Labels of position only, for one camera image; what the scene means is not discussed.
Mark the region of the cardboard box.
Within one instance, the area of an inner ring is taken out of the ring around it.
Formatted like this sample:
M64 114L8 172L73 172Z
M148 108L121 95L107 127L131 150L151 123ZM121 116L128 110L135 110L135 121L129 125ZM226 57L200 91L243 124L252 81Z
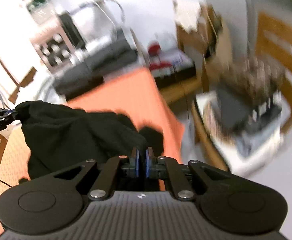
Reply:
M230 31L211 5L197 1L173 1L177 46L201 55L200 80L203 87L220 80L221 72L233 62Z

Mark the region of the water bottle on cabinet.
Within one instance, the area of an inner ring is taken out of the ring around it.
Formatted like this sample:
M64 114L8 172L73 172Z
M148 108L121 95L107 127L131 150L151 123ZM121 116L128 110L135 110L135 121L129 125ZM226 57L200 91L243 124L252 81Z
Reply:
M42 25L55 16L52 0L21 0L21 6L27 10L38 25Z

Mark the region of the black garment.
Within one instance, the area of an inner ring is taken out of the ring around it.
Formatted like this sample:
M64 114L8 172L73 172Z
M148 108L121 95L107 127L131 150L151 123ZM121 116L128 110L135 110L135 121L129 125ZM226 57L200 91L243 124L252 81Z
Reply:
M114 112L86 112L43 101L23 102L15 108L25 142L31 151L27 170L31 179L88 159L106 163L117 155L131 155L149 147L164 152L163 134L152 127L137 129L131 119Z

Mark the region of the right side wooden chair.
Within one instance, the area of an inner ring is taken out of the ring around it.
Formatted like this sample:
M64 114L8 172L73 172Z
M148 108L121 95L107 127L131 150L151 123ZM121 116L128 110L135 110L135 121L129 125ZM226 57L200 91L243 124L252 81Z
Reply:
M292 26L265 12L260 12L258 14L255 54L271 56L292 74L292 53L272 41L270 39L272 36L292 46ZM292 82L286 77L283 80L281 93L290 107L290 116L281 127L281 132L286 134L292 128Z

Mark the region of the orange patterned tablecloth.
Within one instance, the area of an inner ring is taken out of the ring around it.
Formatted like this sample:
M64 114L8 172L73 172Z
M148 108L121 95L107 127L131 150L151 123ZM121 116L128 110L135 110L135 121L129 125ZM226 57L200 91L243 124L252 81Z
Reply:
M14 115L30 181L0 194L0 239L174 239L179 202L160 191L184 128L146 69L77 100L24 102Z

